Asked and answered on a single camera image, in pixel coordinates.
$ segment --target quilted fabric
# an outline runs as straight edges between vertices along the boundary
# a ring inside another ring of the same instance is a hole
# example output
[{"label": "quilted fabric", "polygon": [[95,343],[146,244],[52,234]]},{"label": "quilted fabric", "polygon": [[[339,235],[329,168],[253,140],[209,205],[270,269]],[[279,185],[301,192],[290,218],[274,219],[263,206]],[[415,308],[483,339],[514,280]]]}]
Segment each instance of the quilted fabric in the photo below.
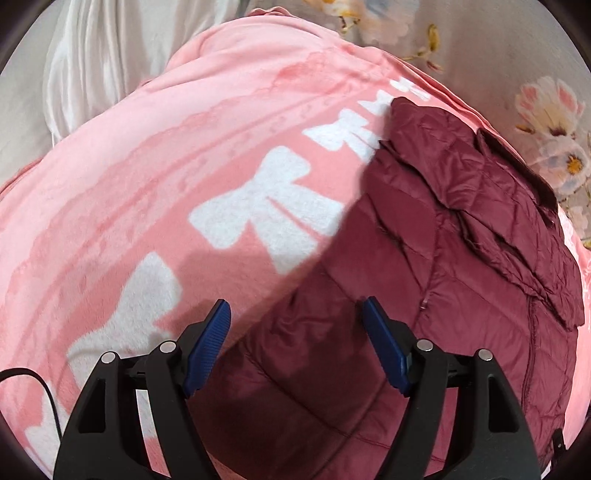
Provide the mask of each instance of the quilted fabric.
[{"label": "quilted fabric", "polygon": [[[541,463],[564,424],[583,304],[552,190],[439,108],[395,99],[386,138],[315,269],[193,398],[206,447],[246,478],[374,478],[406,400],[359,321],[370,295],[447,351],[493,351]],[[445,459],[454,403],[449,391],[428,472]]]}]

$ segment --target metal screw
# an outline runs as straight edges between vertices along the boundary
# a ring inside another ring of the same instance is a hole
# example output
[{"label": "metal screw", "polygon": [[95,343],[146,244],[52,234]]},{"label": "metal screw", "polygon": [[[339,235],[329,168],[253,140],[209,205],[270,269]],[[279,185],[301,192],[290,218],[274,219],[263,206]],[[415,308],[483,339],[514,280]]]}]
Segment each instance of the metal screw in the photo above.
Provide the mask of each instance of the metal screw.
[{"label": "metal screw", "polygon": [[103,353],[100,357],[100,361],[104,364],[110,364],[113,360],[115,360],[116,356],[113,352]]},{"label": "metal screw", "polygon": [[485,362],[490,362],[493,359],[492,352],[486,348],[478,350],[478,356]]},{"label": "metal screw", "polygon": [[174,352],[174,349],[177,347],[177,344],[174,343],[173,341],[169,340],[168,342],[164,342],[162,345],[160,345],[160,351],[162,353],[170,353],[170,352]]},{"label": "metal screw", "polygon": [[422,338],[417,342],[417,348],[423,352],[430,352],[433,350],[433,342],[426,338]]}]

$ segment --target black cable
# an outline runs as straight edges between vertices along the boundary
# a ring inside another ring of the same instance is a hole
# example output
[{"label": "black cable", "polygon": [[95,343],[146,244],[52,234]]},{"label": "black cable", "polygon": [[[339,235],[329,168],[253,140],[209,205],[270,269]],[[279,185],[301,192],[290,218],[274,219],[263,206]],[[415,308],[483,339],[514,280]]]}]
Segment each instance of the black cable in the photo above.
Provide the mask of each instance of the black cable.
[{"label": "black cable", "polygon": [[33,377],[35,380],[37,380],[43,386],[43,388],[45,388],[45,391],[47,392],[47,396],[49,397],[49,402],[51,403],[51,410],[53,411],[53,419],[56,422],[57,436],[59,437],[60,442],[61,442],[60,419],[57,416],[56,403],[53,401],[53,395],[51,395],[49,387],[47,386],[45,381],[41,378],[41,376],[38,373],[36,373],[33,370],[30,370],[28,368],[8,368],[8,369],[0,372],[0,383],[4,382],[8,378],[18,377],[20,375],[27,375],[29,377]]}]

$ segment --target jacket zipper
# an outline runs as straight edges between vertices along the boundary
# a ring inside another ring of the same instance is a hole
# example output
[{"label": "jacket zipper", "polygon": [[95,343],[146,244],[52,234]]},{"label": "jacket zipper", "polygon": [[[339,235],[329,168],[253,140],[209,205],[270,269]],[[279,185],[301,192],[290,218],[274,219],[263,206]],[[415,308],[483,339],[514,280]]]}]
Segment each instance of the jacket zipper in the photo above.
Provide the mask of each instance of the jacket zipper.
[{"label": "jacket zipper", "polygon": [[530,324],[530,357],[527,362],[527,369],[525,370],[525,378],[523,380],[523,388],[521,389],[521,407],[523,413],[527,413],[526,399],[530,396],[531,380],[534,375],[534,364],[535,364],[535,342],[537,337],[537,328],[535,317],[533,315],[533,301],[531,296],[527,297],[527,312],[528,321]]}]

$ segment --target yellow flower print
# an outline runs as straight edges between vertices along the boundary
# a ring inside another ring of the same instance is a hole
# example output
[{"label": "yellow flower print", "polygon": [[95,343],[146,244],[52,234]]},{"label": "yellow flower print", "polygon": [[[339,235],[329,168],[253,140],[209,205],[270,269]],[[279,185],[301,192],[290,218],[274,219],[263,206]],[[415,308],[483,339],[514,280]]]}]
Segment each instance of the yellow flower print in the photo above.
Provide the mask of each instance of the yellow flower print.
[{"label": "yellow flower print", "polygon": [[418,59],[423,59],[425,60],[427,67],[429,67],[434,72],[441,73],[443,72],[443,67],[431,60],[431,54],[439,50],[441,44],[441,40],[439,38],[439,30],[437,29],[436,24],[429,25],[427,29],[427,40],[429,43],[428,47],[421,47],[418,49],[415,55],[402,57],[402,59],[404,61],[414,61]]},{"label": "yellow flower print", "polygon": [[568,156],[566,171],[571,175],[577,175],[583,170],[583,161],[574,154]]},{"label": "yellow flower print", "polygon": [[[341,35],[357,27],[362,42],[392,47],[408,33],[421,0],[304,0],[331,17],[340,17]],[[437,33],[433,41],[437,42]]]}]

